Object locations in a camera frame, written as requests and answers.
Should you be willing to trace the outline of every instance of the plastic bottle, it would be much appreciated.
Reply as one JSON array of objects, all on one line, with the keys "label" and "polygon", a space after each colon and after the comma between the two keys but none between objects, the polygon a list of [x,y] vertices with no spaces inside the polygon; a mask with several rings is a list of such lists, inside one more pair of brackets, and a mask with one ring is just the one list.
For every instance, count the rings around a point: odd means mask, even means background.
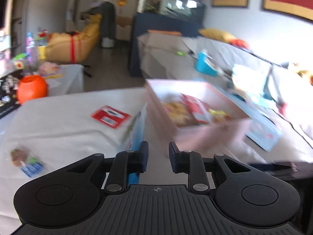
[{"label": "plastic bottle", "polygon": [[37,61],[39,59],[38,47],[35,45],[35,41],[31,33],[27,34],[26,38],[26,54],[27,60],[33,71],[37,70]]}]

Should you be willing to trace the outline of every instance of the cardboard box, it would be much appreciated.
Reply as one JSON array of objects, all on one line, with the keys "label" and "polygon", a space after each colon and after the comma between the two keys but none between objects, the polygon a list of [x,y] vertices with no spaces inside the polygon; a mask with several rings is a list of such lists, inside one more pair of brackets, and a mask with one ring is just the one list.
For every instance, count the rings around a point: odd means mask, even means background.
[{"label": "cardboard box", "polygon": [[252,119],[250,129],[247,131],[247,136],[262,149],[271,152],[282,137],[282,130],[277,127],[272,120],[249,106],[246,102],[239,100],[237,97],[225,92],[223,89],[221,89],[221,91]]},{"label": "cardboard box", "polygon": [[[235,103],[206,82],[179,80],[147,80],[148,114],[158,135],[178,148],[204,152],[208,149],[241,141],[246,137],[251,119]],[[186,94],[208,103],[213,110],[223,110],[232,118],[222,124],[197,125],[178,128],[174,125],[163,103],[174,96]]]},{"label": "cardboard box", "polygon": [[[144,140],[145,128],[147,119],[147,105],[138,112],[138,114],[131,119],[129,127],[127,127],[123,135],[122,144],[118,151],[133,150],[138,151],[141,142]],[[139,184],[139,173],[131,173],[128,175],[128,184]]]}]

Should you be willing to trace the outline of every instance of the toy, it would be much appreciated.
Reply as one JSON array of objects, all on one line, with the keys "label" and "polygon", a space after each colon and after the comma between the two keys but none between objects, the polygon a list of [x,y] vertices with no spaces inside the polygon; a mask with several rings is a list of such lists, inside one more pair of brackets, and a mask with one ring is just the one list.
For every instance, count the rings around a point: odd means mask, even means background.
[{"label": "toy", "polygon": [[38,33],[38,36],[39,36],[40,38],[43,38],[43,37],[46,37],[47,34],[48,34],[48,31],[47,31],[47,30],[43,30],[41,33]]},{"label": "toy", "polygon": [[0,119],[20,106],[16,92],[23,71],[16,70],[13,63],[7,71],[8,74],[3,77],[0,74]]},{"label": "toy", "polygon": [[21,149],[12,150],[10,157],[13,165],[19,167],[30,178],[37,177],[43,171],[43,165]]},{"label": "toy", "polygon": [[198,62],[195,65],[195,69],[198,72],[212,77],[217,77],[219,74],[223,74],[223,71],[217,67],[212,60],[214,59],[207,54],[206,50],[201,51],[198,56]]},{"label": "toy", "polygon": [[231,120],[231,117],[222,110],[209,109],[208,111],[211,114],[214,123],[222,123]]},{"label": "toy", "polygon": [[47,83],[39,75],[29,75],[22,78],[17,91],[18,101],[21,104],[31,99],[46,97],[47,94]]},{"label": "toy", "polygon": [[38,46],[39,59],[46,59],[46,46]]},{"label": "toy", "polygon": [[313,70],[305,66],[301,66],[299,63],[290,62],[288,70],[297,73],[301,78],[313,85]]},{"label": "toy", "polygon": [[175,54],[176,54],[177,56],[186,56],[186,53],[183,52],[183,51],[176,51]]},{"label": "toy", "polygon": [[19,55],[16,55],[13,58],[15,68],[18,70],[23,70],[25,68],[25,64],[27,61],[26,58],[27,58],[27,55],[25,53],[21,53]]},{"label": "toy", "polygon": [[63,76],[63,67],[56,63],[45,62],[39,67],[38,73],[45,79],[59,78]]},{"label": "toy", "polygon": [[235,39],[230,42],[233,46],[237,46],[240,48],[250,49],[250,45],[243,40]]},{"label": "toy", "polygon": [[31,66],[36,66],[36,62],[39,58],[39,53],[32,33],[28,33],[26,38],[26,54],[29,64]]}]

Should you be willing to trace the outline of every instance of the red card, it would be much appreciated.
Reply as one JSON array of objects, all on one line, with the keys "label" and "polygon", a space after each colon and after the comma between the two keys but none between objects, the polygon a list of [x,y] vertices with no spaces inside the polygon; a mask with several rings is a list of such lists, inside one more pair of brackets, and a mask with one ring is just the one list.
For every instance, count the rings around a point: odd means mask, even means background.
[{"label": "red card", "polygon": [[102,107],[91,116],[99,122],[113,129],[119,127],[125,120],[130,117],[129,114],[123,113],[119,110],[115,110],[109,106]]}]

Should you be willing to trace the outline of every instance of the white table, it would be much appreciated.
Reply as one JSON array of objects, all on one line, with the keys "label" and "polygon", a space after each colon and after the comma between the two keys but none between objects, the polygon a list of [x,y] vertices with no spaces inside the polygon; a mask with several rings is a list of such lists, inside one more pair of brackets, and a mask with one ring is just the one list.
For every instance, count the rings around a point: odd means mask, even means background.
[{"label": "white table", "polygon": [[[81,93],[32,100],[23,105],[0,145],[0,234],[9,235],[20,225],[12,199],[16,190],[28,182],[10,161],[10,150],[22,145],[31,149],[47,164],[48,171],[66,166],[93,153],[104,153],[107,158],[115,156],[116,147],[123,135],[123,126],[116,131],[103,126],[90,114],[103,105],[109,105],[134,116],[145,102],[145,90],[117,89],[102,92]],[[306,143],[298,134],[284,136],[283,147],[291,143],[293,152],[286,148],[275,148],[271,153],[243,145],[232,149],[214,149],[203,154],[213,157],[214,153],[225,153],[243,162],[256,162],[260,156],[266,161],[305,160],[312,158],[312,150],[304,151]],[[169,159],[163,154],[168,151],[168,142],[160,138],[150,119],[147,119],[145,140],[149,143],[147,171],[140,175],[142,184],[187,184],[186,174],[174,174]]]},{"label": "white table", "polygon": [[189,55],[178,56],[162,49],[153,48],[141,62],[144,76],[153,79],[205,80],[211,85],[227,88],[229,80],[225,76],[212,77],[195,70],[196,61]]},{"label": "white table", "polygon": [[[70,64],[64,66],[64,75],[60,78],[48,79],[49,96],[82,93],[84,91],[83,66]],[[0,119],[0,144],[17,110]]]}]

